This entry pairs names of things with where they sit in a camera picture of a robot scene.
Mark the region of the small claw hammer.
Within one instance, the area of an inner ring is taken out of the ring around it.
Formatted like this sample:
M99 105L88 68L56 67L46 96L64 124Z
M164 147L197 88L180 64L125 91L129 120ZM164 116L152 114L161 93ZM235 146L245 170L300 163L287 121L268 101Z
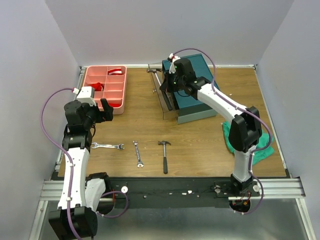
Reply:
M168 174L168 161L167 161L167 145L172 145L169 141L158 141L158 145L163 146L163 173Z

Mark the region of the clear drawer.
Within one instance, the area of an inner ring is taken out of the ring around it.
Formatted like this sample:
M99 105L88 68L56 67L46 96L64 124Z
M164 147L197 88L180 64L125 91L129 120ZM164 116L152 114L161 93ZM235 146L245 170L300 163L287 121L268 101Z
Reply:
M147 65L147 69L150 68L150 69L156 69L157 70L157 75L158 77L160 78L160 82L161 84L163 83L164 81L164 73L162 71L162 63L161 62L158 62L158 63L149 63ZM163 98L163 95L160 91L160 87L159 87L159 84L158 84L158 81L155 77L155 75L153 73L148 73L149 76L150 76L150 79L151 79L151 82L152 82L152 91L154 94L156 94L157 98L158 98L158 101L159 101L159 105L161 107L161 110L162 110L162 119L163 120L170 120L170 119L175 119L177 120L178 119L178 115L179 115L179 109L178 109L178 105L175 104L175 98L173 96L172 93L167 93L166 92L166 95L168 96L169 98L169 101L170 101L170 104L173 108L172 111L169 111L168 108L167 108L167 105L164 101L164 98Z

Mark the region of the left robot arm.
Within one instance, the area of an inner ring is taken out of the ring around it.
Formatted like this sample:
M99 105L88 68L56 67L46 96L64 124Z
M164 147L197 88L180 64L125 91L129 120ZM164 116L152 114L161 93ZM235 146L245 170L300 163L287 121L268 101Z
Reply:
M49 213L49 224L60 240L94 237L98 230L96 209L99 198L111 191L108 176L99 172L89 177L91 190L86 193L86 169L93 135L91 128L113 120L113 107L100 99L103 110L94 104L73 100L64 106L67 124L60 147L65 156L62 194L57 210Z

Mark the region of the silver wrench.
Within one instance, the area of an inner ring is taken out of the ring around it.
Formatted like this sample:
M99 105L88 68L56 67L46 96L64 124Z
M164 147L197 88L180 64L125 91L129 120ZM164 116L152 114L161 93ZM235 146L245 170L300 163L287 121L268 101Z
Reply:
M134 144L135 152L136 152L136 155L137 155L137 167L138 168L143 168L144 164L143 164L143 162L141 160L141 155L140 155L139 148L138 148L138 141L134 140L133 144Z
M108 149L118 149L120 151L124 150L124 144L118 144L118 145L114 145L114 144L100 144L97 142L93 142L91 144L91 148L92 149L97 149L97 148L108 148Z

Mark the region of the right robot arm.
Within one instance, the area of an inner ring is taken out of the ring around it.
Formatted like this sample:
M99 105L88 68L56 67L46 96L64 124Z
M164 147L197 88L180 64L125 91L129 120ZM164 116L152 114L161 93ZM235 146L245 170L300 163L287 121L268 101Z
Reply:
M230 191L241 196L253 182L253 154L262 135L259 111L238 104L220 90L211 80L197 76L191 61L171 55L169 68L163 68L164 79L160 90L166 93L183 91L224 117L230 124L229 143L234 148L234 169L230 176Z

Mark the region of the large claw hammer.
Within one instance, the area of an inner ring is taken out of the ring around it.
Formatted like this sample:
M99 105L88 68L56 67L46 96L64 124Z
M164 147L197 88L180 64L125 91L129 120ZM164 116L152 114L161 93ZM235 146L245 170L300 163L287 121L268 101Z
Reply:
M159 76L158 76L158 74L157 74L157 69L147 68L147 69L146 69L146 72L147 72L147 73L153 73L153 74L155 75L156 80L157 80L157 82L158 82L158 84L159 84L159 90L160 90L161 93L162 93L162 97L163 97L164 102L165 102L165 104L166 104L166 106L167 106L167 109L168 109L169 111L172 111L172 110L173 110L173 107L172 107L172 105L171 105L171 103L170 103L170 100L169 100L167 94L166 94L163 90L161 90L161 88L160 88L161 85L162 85L162 83L161 83L160 78L159 78Z

